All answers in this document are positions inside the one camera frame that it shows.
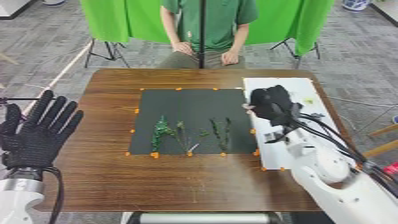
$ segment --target cable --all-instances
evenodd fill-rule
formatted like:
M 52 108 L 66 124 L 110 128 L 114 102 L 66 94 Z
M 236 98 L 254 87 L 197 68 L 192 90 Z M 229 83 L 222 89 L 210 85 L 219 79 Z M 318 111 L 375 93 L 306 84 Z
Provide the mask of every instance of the cable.
M 313 134 L 313 135 L 316 135 L 316 136 L 320 136 L 329 142 L 332 142 L 334 143 L 334 145 L 338 146 L 338 148 L 339 148 L 339 153 L 347 156 L 347 157 L 350 157 L 352 159 L 355 159 L 354 158 L 354 156 L 350 155 L 350 153 L 347 152 L 347 147 L 343 146 L 343 144 L 322 133 L 322 132 L 318 132 L 313 128 L 309 128 L 299 121 L 295 121 L 293 120 L 293 123 L 295 123 L 295 125 Z
M 348 119 L 343 115 L 339 115 L 339 117 L 341 117 L 341 118 L 345 119 L 345 121 L 348 122 L 348 124 L 350 124 L 350 126 L 352 126 L 352 130 L 357 131 L 357 127 L 355 127 L 355 125 L 354 125 L 350 119 Z
M 316 120 L 311 115 L 302 114 L 300 118 L 311 120 L 313 122 L 318 123 L 318 125 L 322 126 L 322 128 L 325 130 L 329 130 L 334 135 L 341 138 L 341 140 L 345 141 L 348 147 L 350 147 L 350 155 L 352 158 L 357 159 L 357 161 L 361 161 L 363 165 L 371 165 L 368 162 L 366 157 L 363 156 L 363 154 L 359 153 L 359 151 L 355 150 L 354 146 L 350 145 L 350 142 L 345 140 L 343 136 L 339 135 L 339 133 L 336 132 L 336 130 L 331 128 L 331 126 L 320 121 Z M 300 122 L 297 122 L 297 125 L 300 126 L 300 128 L 313 133 L 315 135 L 322 134 L 318 133 L 318 131 L 309 128 L 307 126 L 304 126 L 304 124 L 300 124 Z M 386 188 L 386 190 L 389 191 L 389 193 L 393 194 L 393 196 L 398 198 L 398 180 L 395 179 L 395 177 L 386 173 L 386 171 L 380 169 L 380 167 L 377 165 L 371 165 L 368 171 L 364 170 L 364 173 L 371 176 L 373 180 L 377 181 L 377 183 L 382 185 L 382 187 Z
M 55 224 L 62 206 L 64 206 L 64 180 L 62 180 L 60 170 L 55 167 L 45 168 L 43 171 L 50 172 L 59 180 L 59 195 L 57 195 L 57 199 L 55 199 L 53 212 L 52 212 L 52 217 L 50 217 L 50 222 L 48 222 L 50 224 Z
M 393 103 L 393 104 L 386 104 L 386 105 L 379 105 L 379 104 L 364 103 L 364 102 L 355 101 L 355 100 L 341 99 L 341 98 L 338 98 L 338 97 L 329 97 L 329 99 L 334 99 L 334 100 L 339 100 L 339 101 L 355 103 L 355 104 L 363 104 L 363 105 L 366 105 L 366 106 L 373 106 L 373 107 L 393 107 L 393 106 L 396 105 L 396 103 Z
M 332 132 L 332 134 L 339 137 L 339 139 L 343 140 L 347 146 L 348 146 L 348 150 L 350 150 L 350 155 L 355 154 L 355 157 L 357 157 L 357 162 L 364 163 L 368 161 L 363 153 L 355 150 L 355 147 L 352 145 L 352 143 L 347 141 L 347 139 L 343 138 L 341 134 L 338 133 L 338 131 L 331 128 L 331 126 L 318 120 L 315 119 L 315 117 L 309 115 L 309 114 L 300 114 L 300 118 L 311 120 L 313 122 L 318 123 L 318 125 L 327 128 L 327 130 Z
M 398 104 L 387 109 L 387 111 L 380 114 L 380 116 L 373 119 L 373 121 L 370 122 L 368 125 L 364 125 L 364 127 L 359 129 L 357 133 L 354 136 L 357 136 L 357 134 L 363 132 L 363 130 L 371 126 L 371 124 L 375 123 L 375 121 L 379 120 L 379 118 L 384 116 L 384 114 L 389 113 L 389 111 L 398 107 Z

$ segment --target pole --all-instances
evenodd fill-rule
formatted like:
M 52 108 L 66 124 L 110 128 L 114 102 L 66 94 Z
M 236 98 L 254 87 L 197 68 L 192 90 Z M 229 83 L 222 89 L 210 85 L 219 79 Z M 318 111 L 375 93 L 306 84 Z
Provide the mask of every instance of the pole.
M 204 46 L 206 46 L 206 0 L 201 0 L 201 28 L 199 28 L 199 69 L 204 68 Z

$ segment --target black mat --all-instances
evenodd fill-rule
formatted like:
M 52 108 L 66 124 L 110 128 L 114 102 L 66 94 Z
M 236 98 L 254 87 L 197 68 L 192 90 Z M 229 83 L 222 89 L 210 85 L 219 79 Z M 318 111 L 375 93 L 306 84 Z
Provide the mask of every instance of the black mat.
M 140 113 L 135 118 L 135 134 L 132 137 L 132 154 L 149 154 L 156 122 L 165 116 L 171 128 L 178 121 L 185 122 L 187 136 L 192 145 L 199 141 L 201 129 L 210 136 L 204 138 L 194 154 L 219 154 L 219 142 L 213 135 L 210 119 L 226 123 L 231 119 L 229 154 L 249 154 L 256 151 L 256 138 L 251 134 L 251 119 L 242 108 L 245 103 L 242 90 L 146 90 L 142 92 Z M 185 154 L 176 139 L 162 138 L 160 154 Z

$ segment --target wooden table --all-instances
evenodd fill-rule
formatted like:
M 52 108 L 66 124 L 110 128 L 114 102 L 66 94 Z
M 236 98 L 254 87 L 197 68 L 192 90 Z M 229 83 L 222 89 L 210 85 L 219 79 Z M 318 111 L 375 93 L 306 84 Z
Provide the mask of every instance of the wooden table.
M 85 118 L 57 159 L 64 211 L 315 211 L 290 172 L 263 172 L 252 155 L 126 156 L 140 88 L 235 88 L 244 77 L 306 77 L 339 127 L 341 120 L 313 74 L 293 70 L 105 69 L 92 76 L 80 108 Z M 57 193 L 46 178 L 50 210 Z

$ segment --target person's arm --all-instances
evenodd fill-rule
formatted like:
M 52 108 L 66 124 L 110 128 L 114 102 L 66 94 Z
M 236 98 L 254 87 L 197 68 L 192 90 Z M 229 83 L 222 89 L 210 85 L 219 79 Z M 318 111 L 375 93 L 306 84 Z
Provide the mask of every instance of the person's arm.
M 222 54 L 222 64 L 233 65 L 240 62 L 240 50 L 245 44 L 245 39 L 249 36 L 249 24 L 238 25 L 238 30 L 235 34 L 235 42 L 229 51 Z
M 181 53 L 192 55 L 192 47 L 188 42 L 181 42 L 180 37 L 178 37 L 178 32 L 176 32 L 176 14 L 167 10 L 167 8 L 162 6 L 160 9 L 160 16 L 162 16 L 162 21 L 164 21 L 164 28 L 165 28 L 165 33 L 169 36 L 171 40 L 171 46 L 174 52 L 180 51 Z

